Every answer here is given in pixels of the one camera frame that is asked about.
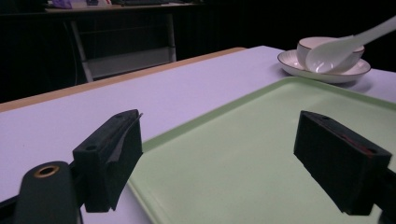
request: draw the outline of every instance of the table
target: table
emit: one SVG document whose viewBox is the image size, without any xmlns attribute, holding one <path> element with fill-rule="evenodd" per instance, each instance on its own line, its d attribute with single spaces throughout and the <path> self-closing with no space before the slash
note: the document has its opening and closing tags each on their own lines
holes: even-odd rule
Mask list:
<svg viewBox="0 0 396 224">
<path fill-rule="evenodd" d="M 277 61 L 282 49 L 227 49 L 147 70 L 0 105 L 0 201 L 18 194 L 24 173 L 47 161 L 67 161 L 72 150 L 110 116 L 143 113 L 143 141 L 289 77 Z M 396 103 L 395 73 L 372 69 L 338 85 Z M 149 223 L 125 188 L 115 212 L 88 214 L 85 223 Z"/>
</svg>

